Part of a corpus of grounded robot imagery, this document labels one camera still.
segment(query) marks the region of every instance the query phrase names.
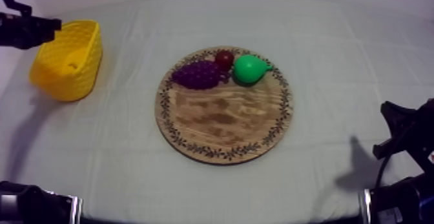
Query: grape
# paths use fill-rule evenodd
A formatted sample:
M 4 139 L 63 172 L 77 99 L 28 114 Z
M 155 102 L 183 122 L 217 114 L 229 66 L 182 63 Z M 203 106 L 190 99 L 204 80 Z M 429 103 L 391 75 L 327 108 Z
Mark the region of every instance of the grape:
M 189 89 L 210 89 L 220 81 L 227 83 L 229 77 L 229 73 L 222 72 L 212 61 L 193 62 L 172 73 L 174 82 Z

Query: round wooden board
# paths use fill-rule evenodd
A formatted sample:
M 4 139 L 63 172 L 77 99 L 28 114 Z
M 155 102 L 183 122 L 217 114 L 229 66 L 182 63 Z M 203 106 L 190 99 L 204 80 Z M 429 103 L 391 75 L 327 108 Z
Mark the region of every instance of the round wooden board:
M 281 140 L 293 115 L 293 97 L 286 79 L 276 68 L 251 87 L 232 79 L 208 90 L 190 90 L 171 81 L 182 65 L 231 51 L 235 59 L 252 54 L 244 48 L 218 46 L 194 52 L 176 63 L 164 76 L 155 104 L 157 124 L 166 140 L 189 158 L 215 165 L 243 163 L 273 148 Z

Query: toy fruit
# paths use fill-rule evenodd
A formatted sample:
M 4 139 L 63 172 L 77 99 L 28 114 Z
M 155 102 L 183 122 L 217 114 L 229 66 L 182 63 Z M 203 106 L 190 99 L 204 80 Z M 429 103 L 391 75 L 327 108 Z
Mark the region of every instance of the toy fruit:
M 234 55 L 227 50 L 222 50 L 216 54 L 214 62 L 221 70 L 228 72 L 234 63 Z
M 257 82 L 272 66 L 256 56 L 240 56 L 234 64 L 234 77 L 242 83 Z
M 198 61 L 184 65 L 172 73 L 172 80 L 189 89 L 209 89 L 220 81 L 228 82 L 230 75 L 222 72 L 212 61 Z

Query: yellow basket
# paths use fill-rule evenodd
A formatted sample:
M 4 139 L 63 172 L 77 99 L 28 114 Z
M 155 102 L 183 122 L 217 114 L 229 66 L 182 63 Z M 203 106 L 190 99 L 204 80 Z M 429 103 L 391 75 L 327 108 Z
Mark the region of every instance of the yellow basket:
M 102 53 L 96 21 L 65 23 L 56 38 L 39 49 L 30 81 L 54 99 L 81 99 L 94 87 Z

